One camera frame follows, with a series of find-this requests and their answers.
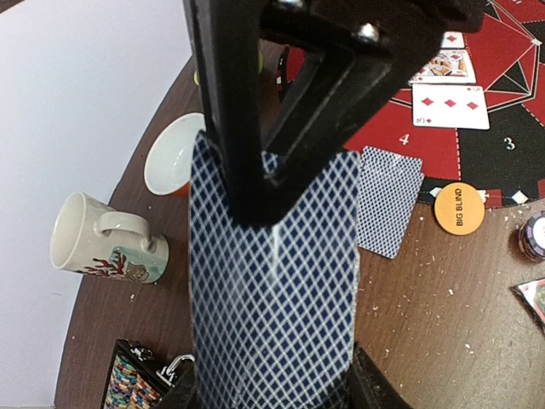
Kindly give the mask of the blue grey cloth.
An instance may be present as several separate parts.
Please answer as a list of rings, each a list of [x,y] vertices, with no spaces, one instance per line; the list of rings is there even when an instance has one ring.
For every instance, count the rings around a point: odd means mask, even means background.
[[[359,283],[359,156],[338,153],[271,227],[237,224],[195,142],[190,287],[203,408],[342,408]]]

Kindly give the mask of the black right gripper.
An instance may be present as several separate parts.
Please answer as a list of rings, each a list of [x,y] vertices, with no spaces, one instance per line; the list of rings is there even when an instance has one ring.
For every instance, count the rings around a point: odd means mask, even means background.
[[[263,187],[306,187],[330,158],[441,49],[478,32],[483,1],[265,1],[259,39],[307,57],[270,138],[284,162]]]

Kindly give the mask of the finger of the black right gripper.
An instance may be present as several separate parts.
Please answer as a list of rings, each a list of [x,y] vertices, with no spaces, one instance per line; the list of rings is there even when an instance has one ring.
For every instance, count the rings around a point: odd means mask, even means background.
[[[281,215],[263,172],[259,107],[261,1],[186,1],[206,135],[221,160],[231,214],[246,226]]]

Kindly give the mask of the three of diamonds card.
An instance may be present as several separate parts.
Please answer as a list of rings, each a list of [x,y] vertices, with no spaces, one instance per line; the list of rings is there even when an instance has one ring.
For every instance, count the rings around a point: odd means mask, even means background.
[[[413,84],[412,118],[416,127],[490,128],[485,92],[476,85]]]

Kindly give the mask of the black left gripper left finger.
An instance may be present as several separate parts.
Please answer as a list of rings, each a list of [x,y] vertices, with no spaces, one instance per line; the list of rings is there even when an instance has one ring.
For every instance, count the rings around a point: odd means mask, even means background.
[[[158,403],[157,409],[199,409],[197,381],[192,361],[186,361],[174,387]]]

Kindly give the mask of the orange big blind button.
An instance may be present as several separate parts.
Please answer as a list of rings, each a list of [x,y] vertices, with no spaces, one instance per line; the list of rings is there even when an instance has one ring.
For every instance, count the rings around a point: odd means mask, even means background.
[[[433,210],[439,225],[456,236],[474,233],[485,219],[485,203],[478,190],[463,182],[443,187]]]

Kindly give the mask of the dealt card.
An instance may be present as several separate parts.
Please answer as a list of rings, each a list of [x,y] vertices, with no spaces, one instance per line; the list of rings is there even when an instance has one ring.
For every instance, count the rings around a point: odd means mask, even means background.
[[[394,259],[422,186],[422,160],[365,147],[359,162],[358,246]]]

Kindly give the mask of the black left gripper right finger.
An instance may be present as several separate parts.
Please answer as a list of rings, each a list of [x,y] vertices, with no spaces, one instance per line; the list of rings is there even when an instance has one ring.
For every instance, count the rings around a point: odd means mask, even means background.
[[[348,388],[349,408],[411,409],[358,343],[354,344]]]

